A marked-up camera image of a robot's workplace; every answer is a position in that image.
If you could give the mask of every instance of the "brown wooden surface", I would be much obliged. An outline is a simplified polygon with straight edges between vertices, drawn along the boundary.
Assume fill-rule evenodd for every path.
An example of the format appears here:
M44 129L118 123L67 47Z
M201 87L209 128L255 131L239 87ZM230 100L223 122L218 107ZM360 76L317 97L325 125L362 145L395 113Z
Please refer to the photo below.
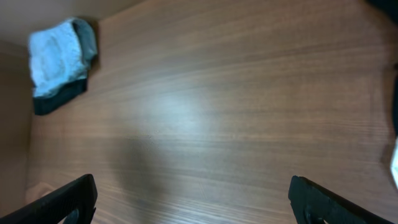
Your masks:
M25 47L0 41L0 217L25 203L32 84Z
M92 173L95 223L295 223L302 175L398 222L398 31L362 1L145 1L88 92L35 116L27 201Z

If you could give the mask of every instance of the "white cloth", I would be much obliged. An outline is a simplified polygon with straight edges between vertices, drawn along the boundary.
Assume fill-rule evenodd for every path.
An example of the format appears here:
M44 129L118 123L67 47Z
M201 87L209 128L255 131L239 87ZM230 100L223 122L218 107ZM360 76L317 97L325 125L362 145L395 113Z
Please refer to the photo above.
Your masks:
M64 84L87 78L97 54L95 35L86 21L72 17L31 34L29 52L33 97L51 97Z

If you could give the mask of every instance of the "beige surface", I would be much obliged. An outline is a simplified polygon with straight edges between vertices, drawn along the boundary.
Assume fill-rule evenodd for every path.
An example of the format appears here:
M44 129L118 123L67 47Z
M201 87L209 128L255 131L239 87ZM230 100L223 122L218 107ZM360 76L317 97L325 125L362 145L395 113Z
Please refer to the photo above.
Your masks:
M28 35L70 16L103 19L143 0L1 0L0 40L26 45Z
M0 217L24 205L31 102L26 49L0 41Z
M88 91L34 117L28 201L92 173L94 223L295 223L305 176L398 222L398 31L362 1L148 0Z

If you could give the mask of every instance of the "dark folded fabric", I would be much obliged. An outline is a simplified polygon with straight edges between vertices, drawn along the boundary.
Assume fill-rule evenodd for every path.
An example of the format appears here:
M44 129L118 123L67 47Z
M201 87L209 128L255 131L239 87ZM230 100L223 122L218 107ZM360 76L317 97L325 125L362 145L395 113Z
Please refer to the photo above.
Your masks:
M62 86L54 96L33 97L34 112L36 115L49 114L86 90L87 79L84 78Z

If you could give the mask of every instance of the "folded cloth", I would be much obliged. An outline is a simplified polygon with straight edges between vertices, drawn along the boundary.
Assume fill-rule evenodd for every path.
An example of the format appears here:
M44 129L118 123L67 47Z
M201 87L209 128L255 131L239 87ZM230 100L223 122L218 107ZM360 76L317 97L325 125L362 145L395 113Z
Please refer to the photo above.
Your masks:
M93 29L86 21L72 17L34 32L29 52L35 114L48 114L86 90L87 71L97 54Z

